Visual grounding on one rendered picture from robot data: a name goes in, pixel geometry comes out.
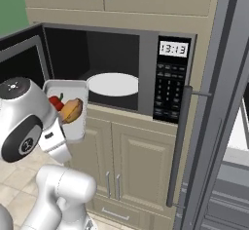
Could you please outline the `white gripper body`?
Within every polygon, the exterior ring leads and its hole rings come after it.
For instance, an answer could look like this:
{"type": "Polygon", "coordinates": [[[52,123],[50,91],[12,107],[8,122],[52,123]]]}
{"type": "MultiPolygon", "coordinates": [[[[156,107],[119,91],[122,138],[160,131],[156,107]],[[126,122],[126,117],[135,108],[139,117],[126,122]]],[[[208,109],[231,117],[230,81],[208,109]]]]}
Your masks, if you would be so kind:
{"type": "Polygon", "coordinates": [[[67,147],[67,140],[58,119],[55,120],[50,130],[48,139],[48,153],[60,164],[68,162],[72,156],[67,147]]]}

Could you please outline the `clear white tupperware container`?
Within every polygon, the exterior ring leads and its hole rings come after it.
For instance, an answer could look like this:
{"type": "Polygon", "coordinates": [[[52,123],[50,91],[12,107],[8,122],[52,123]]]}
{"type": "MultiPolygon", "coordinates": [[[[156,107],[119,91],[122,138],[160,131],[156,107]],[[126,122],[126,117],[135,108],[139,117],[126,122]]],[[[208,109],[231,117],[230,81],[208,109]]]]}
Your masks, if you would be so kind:
{"type": "Polygon", "coordinates": [[[83,102],[83,111],[80,117],[70,124],[63,124],[62,128],[69,142],[78,142],[84,138],[86,130],[87,107],[89,100],[89,85],[84,80],[48,80],[43,87],[44,93],[48,98],[51,96],[60,96],[63,94],[62,102],[65,103],[70,99],[79,98],[83,102]]]}

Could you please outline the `beige lower cupboard door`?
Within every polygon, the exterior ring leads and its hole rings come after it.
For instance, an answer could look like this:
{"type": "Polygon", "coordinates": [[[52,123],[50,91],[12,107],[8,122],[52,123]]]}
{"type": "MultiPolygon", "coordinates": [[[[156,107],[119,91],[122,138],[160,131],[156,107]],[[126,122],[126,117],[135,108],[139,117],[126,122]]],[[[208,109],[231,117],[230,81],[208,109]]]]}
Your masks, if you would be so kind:
{"type": "Polygon", "coordinates": [[[112,137],[120,201],[165,214],[175,136],[113,123],[112,137]]]}
{"type": "Polygon", "coordinates": [[[91,175],[97,182],[97,193],[107,196],[107,172],[109,172],[110,184],[113,181],[111,123],[87,117],[84,140],[71,143],[69,150],[72,159],[68,166],[91,175]]]}

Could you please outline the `red bell pepper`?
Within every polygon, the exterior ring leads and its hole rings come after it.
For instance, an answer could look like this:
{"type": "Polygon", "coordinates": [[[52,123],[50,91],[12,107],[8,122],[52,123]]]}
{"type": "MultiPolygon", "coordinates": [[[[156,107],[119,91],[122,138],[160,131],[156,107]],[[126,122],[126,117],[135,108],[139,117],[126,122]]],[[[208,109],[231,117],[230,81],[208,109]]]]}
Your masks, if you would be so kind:
{"type": "Polygon", "coordinates": [[[63,94],[60,94],[60,96],[51,96],[49,98],[49,101],[57,111],[60,111],[64,106],[62,99],[63,99],[63,94]]]}

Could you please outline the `white microwave turntable plate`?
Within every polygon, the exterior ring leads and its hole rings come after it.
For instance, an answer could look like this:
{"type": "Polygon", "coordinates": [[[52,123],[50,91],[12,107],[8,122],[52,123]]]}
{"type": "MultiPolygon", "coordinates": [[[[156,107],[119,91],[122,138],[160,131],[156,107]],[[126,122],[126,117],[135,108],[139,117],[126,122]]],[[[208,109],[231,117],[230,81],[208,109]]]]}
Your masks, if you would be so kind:
{"type": "Polygon", "coordinates": [[[138,78],[124,73],[101,73],[87,79],[89,90],[102,96],[131,96],[138,92],[138,78]]]}

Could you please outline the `black microwave door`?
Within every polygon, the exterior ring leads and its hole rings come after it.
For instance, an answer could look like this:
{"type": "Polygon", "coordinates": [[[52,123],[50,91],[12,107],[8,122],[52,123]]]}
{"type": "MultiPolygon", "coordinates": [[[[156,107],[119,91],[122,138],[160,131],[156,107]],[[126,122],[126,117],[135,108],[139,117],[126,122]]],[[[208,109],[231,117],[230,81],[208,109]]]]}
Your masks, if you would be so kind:
{"type": "Polygon", "coordinates": [[[30,78],[40,88],[54,78],[42,23],[0,36],[0,83],[13,77],[30,78]]]}

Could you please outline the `black and grey microwave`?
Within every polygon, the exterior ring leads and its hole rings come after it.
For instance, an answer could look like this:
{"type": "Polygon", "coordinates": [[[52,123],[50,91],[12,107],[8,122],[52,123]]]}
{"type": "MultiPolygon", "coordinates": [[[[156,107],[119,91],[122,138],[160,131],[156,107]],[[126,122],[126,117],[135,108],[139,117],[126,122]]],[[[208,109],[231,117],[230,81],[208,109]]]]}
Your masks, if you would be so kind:
{"type": "Polygon", "coordinates": [[[102,96],[89,91],[96,105],[148,115],[176,124],[183,89],[190,84],[196,35],[96,26],[44,25],[56,79],[86,80],[101,73],[138,78],[131,96],[102,96]]]}

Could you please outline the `beige drawer front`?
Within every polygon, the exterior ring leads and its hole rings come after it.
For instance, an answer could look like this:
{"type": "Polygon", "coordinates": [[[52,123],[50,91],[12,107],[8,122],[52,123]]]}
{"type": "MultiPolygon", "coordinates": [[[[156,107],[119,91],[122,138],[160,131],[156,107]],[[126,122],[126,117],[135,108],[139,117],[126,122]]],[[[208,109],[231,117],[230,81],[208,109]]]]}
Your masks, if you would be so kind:
{"type": "Polygon", "coordinates": [[[150,216],[146,212],[131,206],[126,206],[122,203],[116,202],[115,200],[100,195],[95,196],[89,203],[87,203],[87,208],[91,213],[120,223],[121,225],[131,227],[135,230],[149,230],[150,228],[150,216]],[[107,211],[115,212],[119,215],[129,215],[130,219],[129,221],[119,219],[102,212],[102,208],[105,208],[107,211]]]}

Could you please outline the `grey fridge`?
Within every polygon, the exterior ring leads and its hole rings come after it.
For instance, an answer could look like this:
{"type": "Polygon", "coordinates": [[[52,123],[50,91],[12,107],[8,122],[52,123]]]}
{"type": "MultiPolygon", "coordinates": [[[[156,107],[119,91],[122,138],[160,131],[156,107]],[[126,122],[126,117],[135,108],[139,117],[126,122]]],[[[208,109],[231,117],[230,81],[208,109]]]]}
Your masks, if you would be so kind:
{"type": "Polygon", "coordinates": [[[218,0],[173,230],[249,230],[249,0],[218,0]]]}

